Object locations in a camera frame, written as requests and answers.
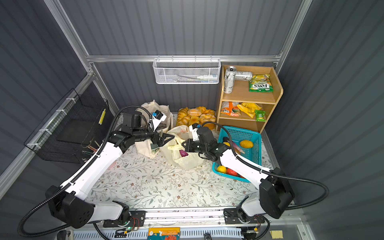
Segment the yellow plastic grocery bag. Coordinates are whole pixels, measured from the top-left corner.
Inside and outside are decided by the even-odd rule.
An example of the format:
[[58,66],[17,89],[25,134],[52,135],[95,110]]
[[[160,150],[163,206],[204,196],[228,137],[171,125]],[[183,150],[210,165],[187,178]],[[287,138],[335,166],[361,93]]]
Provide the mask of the yellow plastic grocery bag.
[[203,164],[204,159],[200,158],[198,153],[188,153],[182,146],[182,143],[192,138],[189,127],[177,126],[169,130],[167,134],[174,138],[160,147],[160,151],[171,165],[190,170]]

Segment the purple onion right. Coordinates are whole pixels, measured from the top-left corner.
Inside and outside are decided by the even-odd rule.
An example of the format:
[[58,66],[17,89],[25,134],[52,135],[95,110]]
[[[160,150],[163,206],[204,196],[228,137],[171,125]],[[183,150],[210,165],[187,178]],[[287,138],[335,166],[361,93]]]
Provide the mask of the purple onion right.
[[183,158],[183,157],[186,157],[186,156],[189,155],[189,154],[188,154],[187,152],[185,152],[184,150],[179,150],[179,153],[180,153],[180,155],[181,155],[182,158]]

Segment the braided bread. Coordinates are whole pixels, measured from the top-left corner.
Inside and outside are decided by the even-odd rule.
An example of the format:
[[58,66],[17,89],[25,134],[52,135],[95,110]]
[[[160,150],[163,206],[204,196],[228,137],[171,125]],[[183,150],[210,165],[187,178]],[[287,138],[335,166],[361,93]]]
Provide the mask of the braided bread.
[[176,126],[187,126],[190,121],[190,116],[188,115],[189,108],[183,108],[178,111],[177,115],[177,125]]

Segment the yellow fruit bottom left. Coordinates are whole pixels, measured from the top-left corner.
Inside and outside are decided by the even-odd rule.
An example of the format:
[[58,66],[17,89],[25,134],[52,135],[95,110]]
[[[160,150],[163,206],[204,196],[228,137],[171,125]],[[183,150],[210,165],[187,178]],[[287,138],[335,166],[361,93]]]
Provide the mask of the yellow fruit bottom left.
[[226,174],[227,173],[227,168],[224,167],[224,166],[218,166],[217,167],[217,172],[222,173],[222,174]]

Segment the purple eggplant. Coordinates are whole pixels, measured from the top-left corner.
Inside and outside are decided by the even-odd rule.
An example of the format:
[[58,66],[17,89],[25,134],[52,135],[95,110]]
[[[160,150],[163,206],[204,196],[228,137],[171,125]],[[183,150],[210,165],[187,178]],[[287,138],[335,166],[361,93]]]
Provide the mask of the purple eggplant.
[[224,137],[223,138],[223,143],[225,144],[225,145],[227,145],[228,147],[230,147],[231,146],[231,144],[232,144],[232,146],[234,147],[234,149],[235,149],[235,152],[237,153],[237,154],[244,154],[245,152],[235,143],[235,142],[233,142],[233,141],[230,141],[230,139],[228,138],[228,137]]

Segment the yellow bread tray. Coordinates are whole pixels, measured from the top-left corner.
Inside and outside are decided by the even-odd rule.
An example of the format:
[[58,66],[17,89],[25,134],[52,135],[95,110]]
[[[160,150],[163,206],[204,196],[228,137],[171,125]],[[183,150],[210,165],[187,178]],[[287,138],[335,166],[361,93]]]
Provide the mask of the yellow bread tray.
[[216,112],[206,107],[183,108],[178,111],[176,126],[191,126],[193,124],[204,124],[216,122]]

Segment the sugared bun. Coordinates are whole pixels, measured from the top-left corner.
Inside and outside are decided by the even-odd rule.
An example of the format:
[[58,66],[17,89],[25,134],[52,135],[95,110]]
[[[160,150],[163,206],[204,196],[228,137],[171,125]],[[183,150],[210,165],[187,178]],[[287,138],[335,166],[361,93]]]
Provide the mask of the sugared bun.
[[191,117],[200,117],[202,115],[202,112],[199,109],[189,109],[188,115]]

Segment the red tomato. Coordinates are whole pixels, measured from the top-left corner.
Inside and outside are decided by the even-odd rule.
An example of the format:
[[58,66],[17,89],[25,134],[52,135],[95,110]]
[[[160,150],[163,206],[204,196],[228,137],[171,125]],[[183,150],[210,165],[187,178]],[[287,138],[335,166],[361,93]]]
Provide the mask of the red tomato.
[[238,173],[230,168],[227,168],[226,174],[234,177],[238,176]]

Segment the yellow corn piece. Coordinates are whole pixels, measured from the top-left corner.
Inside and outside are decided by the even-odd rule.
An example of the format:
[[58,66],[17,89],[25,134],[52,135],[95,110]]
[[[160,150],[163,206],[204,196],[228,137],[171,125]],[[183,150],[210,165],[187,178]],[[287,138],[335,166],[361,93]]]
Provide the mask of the yellow corn piece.
[[249,140],[240,141],[239,144],[240,144],[240,147],[244,149],[251,149],[254,147],[254,143]]

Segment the orange snack packet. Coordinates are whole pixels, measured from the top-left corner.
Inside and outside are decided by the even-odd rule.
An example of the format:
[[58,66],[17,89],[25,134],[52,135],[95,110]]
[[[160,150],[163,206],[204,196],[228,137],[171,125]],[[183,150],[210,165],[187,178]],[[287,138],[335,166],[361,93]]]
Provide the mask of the orange snack packet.
[[238,108],[239,102],[222,102],[221,114],[225,114],[231,117],[239,117],[241,115],[241,110]]

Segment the small green packet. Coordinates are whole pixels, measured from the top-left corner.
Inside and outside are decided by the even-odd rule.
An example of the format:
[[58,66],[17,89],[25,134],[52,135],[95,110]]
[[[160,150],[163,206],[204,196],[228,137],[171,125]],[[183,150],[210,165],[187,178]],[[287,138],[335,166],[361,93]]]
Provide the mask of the small green packet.
[[262,110],[255,110],[255,118],[257,122],[266,122],[266,112]]

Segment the toothpaste tube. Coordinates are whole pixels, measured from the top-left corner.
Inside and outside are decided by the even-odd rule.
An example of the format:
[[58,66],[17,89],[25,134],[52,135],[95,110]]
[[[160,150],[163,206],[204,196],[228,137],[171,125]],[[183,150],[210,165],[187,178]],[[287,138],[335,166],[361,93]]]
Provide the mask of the toothpaste tube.
[[197,80],[199,81],[208,81],[208,82],[215,82],[218,79],[218,75],[200,75],[197,76]]

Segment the lying white can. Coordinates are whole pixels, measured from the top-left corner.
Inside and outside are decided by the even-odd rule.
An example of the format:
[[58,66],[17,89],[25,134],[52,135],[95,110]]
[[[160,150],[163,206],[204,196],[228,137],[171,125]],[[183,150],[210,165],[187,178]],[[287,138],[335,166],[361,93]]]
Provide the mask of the lying white can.
[[253,78],[252,72],[237,71],[235,74],[236,81],[250,81]]

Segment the green candy bag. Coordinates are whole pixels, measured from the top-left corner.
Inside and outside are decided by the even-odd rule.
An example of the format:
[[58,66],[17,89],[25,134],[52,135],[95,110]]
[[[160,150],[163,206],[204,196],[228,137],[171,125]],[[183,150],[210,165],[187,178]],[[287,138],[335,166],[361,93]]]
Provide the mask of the green candy bag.
[[273,91],[269,74],[254,75],[249,81],[249,92],[272,93]]

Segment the teal orange card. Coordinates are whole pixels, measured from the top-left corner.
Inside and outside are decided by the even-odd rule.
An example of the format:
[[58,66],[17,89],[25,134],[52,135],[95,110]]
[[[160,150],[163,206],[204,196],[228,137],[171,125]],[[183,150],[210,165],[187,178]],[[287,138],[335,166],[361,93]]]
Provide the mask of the teal orange card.
[[179,227],[149,228],[147,240],[179,240],[180,232]]

